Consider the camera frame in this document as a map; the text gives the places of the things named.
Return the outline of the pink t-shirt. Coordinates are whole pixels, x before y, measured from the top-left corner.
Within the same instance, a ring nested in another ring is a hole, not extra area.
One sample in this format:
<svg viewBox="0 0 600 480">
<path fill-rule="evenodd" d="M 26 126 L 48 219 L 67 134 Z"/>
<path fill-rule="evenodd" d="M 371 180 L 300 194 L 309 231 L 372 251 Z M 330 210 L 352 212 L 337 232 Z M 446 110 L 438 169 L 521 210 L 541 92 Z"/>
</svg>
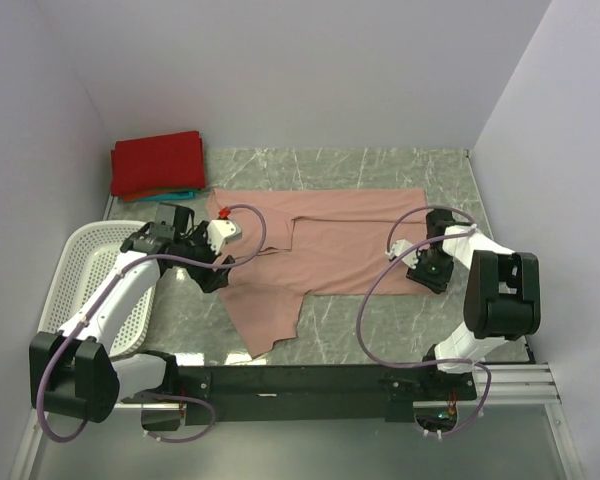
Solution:
<svg viewBox="0 0 600 480">
<path fill-rule="evenodd" d="M 237 260 L 219 297 L 250 356 L 297 335 L 305 295 L 362 295 L 387 266 L 389 233 L 426 236 L 421 188 L 376 190 L 213 190 L 208 214 L 232 210 L 241 240 L 224 248 Z"/>
</svg>

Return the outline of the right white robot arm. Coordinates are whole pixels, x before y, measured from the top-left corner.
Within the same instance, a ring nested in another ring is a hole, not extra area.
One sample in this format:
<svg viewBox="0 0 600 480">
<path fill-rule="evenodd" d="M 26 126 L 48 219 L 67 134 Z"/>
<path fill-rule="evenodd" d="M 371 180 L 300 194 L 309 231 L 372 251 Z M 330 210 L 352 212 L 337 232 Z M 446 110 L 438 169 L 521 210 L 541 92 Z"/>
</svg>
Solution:
<svg viewBox="0 0 600 480">
<path fill-rule="evenodd" d="M 534 334 L 541 321 L 539 260 L 532 253 L 504 247 L 450 208 L 429 208 L 428 244 L 406 257 L 406 277 L 435 294 L 446 291 L 454 267 L 467 269 L 462 322 L 425 359 L 436 364 L 421 371 L 424 395 L 440 399 L 494 349 Z"/>
</svg>

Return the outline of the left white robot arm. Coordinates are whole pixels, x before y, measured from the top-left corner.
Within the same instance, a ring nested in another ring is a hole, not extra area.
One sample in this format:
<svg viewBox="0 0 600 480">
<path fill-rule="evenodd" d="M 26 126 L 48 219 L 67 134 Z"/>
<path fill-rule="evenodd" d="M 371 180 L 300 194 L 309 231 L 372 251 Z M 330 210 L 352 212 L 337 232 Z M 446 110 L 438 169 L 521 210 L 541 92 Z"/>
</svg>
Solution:
<svg viewBox="0 0 600 480">
<path fill-rule="evenodd" d="M 77 313 L 57 332 L 37 334 L 29 346 L 32 405 L 38 416 L 54 413 L 100 423 L 123 399 L 146 391 L 156 401 L 180 388 L 174 355 L 145 351 L 115 360 L 115 337 L 144 294 L 170 268 L 187 270 L 205 293 L 224 288 L 232 257 L 216 260 L 242 236 L 223 210 L 194 221 L 193 210 L 161 204 L 153 221 L 127 237 L 112 270 Z"/>
</svg>

